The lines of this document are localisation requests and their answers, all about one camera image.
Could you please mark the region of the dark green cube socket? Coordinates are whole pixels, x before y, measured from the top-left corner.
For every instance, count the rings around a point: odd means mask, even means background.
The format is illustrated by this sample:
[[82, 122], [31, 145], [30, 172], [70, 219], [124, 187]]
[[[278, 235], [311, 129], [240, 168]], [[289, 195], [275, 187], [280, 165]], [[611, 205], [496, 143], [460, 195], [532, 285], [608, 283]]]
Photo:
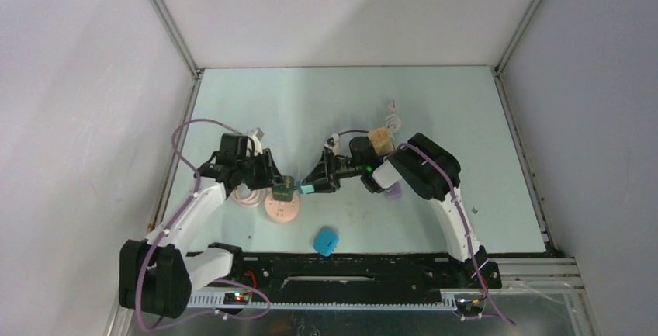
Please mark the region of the dark green cube socket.
[[272, 198], [275, 201], [289, 203], [293, 200], [295, 191], [296, 183], [294, 177], [285, 175], [281, 183], [273, 185]]

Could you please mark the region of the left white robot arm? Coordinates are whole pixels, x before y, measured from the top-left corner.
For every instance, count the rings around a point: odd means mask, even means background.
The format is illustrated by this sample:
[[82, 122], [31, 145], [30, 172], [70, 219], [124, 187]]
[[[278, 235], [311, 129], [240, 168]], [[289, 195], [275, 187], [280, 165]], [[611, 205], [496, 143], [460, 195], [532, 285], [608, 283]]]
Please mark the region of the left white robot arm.
[[119, 253], [119, 304], [158, 316], [177, 318], [192, 294], [219, 279], [225, 286], [244, 280], [236, 260], [242, 249], [212, 243], [192, 254], [190, 248], [210, 216], [240, 185], [267, 189], [284, 182], [270, 150], [256, 128], [245, 135], [225, 133], [220, 147], [196, 169], [194, 187], [180, 209], [143, 240], [128, 240]]

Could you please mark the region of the teal small cube adapter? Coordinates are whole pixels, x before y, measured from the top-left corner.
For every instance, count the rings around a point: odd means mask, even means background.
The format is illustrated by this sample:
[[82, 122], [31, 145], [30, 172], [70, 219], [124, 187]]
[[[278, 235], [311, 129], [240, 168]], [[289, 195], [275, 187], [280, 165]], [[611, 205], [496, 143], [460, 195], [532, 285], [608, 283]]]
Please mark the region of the teal small cube adapter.
[[303, 182], [297, 184], [297, 190], [300, 194], [305, 195], [315, 193], [315, 187], [313, 184], [304, 184]]

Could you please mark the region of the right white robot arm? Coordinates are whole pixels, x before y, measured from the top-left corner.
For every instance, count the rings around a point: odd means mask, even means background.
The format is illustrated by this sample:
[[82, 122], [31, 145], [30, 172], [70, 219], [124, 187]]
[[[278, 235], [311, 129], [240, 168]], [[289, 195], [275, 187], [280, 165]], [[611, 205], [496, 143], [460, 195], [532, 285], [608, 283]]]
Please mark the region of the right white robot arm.
[[457, 260], [451, 267], [454, 283], [470, 288], [479, 282], [484, 254], [466, 215], [461, 197], [461, 165], [456, 157], [422, 133], [394, 147], [389, 141], [382, 150], [367, 136], [350, 139], [349, 155], [338, 153], [339, 135], [324, 145], [315, 168], [297, 183], [302, 194], [333, 193], [346, 178], [359, 178], [371, 193], [391, 193], [406, 182], [434, 210], [446, 238], [449, 256]]

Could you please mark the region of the purple power strip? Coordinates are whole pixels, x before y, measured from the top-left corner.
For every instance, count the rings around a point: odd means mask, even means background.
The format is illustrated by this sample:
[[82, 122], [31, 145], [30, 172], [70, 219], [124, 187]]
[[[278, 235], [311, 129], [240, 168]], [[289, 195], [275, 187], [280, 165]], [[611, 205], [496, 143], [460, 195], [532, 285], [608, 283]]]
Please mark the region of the purple power strip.
[[387, 200], [397, 200], [403, 195], [403, 190], [399, 182], [393, 183], [389, 188], [385, 189], [384, 196]]

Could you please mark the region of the light blue adapter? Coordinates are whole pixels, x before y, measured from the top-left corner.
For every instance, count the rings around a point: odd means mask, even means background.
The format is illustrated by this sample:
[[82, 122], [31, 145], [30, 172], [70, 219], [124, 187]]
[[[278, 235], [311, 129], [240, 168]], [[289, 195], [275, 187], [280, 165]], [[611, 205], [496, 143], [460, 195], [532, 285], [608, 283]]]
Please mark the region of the light blue adapter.
[[322, 227], [313, 239], [313, 249], [323, 257], [329, 257], [339, 242], [338, 234], [329, 227]]

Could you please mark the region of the beige cube socket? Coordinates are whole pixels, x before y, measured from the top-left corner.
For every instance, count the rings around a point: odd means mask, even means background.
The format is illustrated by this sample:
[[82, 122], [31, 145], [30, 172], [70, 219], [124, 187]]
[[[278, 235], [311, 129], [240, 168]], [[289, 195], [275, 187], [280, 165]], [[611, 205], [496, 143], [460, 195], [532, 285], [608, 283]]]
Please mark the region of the beige cube socket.
[[378, 156], [387, 155], [395, 150], [391, 133], [385, 127], [369, 131], [367, 137]]

